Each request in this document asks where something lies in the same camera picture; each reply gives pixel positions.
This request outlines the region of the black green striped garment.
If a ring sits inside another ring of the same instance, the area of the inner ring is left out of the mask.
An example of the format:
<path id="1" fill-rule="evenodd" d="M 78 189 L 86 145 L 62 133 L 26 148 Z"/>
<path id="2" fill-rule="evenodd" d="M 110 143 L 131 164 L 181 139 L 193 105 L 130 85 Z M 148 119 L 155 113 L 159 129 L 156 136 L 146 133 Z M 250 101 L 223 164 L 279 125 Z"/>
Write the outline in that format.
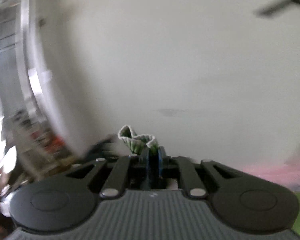
<path id="1" fill-rule="evenodd" d="M 137 155 L 140 155 L 145 148 L 149 148 L 152 152 L 159 148 L 159 143 L 154 135 L 137 134 L 129 125 L 123 126 L 117 136 L 132 153 Z"/>

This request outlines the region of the pink floral bed sheet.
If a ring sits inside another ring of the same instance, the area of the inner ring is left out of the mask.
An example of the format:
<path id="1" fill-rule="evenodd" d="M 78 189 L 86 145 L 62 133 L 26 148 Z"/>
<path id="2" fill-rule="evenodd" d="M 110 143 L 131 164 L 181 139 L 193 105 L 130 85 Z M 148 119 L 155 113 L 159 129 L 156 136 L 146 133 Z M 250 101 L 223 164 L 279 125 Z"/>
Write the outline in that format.
<path id="1" fill-rule="evenodd" d="M 243 172 L 300 193 L 300 162 L 282 165 L 253 165 L 244 168 Z"/>

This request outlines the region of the cluttered shelf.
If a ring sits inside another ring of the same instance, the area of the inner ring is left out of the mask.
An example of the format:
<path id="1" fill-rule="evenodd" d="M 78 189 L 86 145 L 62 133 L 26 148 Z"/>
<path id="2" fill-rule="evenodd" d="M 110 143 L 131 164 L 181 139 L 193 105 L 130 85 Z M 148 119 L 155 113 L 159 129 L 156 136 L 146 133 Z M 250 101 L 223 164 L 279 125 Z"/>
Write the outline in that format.
<path id="1" fill-rule="evenodd" d="M 25 110 L 3 118 L 1 135 L 7 148 L 15 147 L 17 161 L 34 180 L 62 172 L 76 161 L 49 123 L 31 119 Z"/>

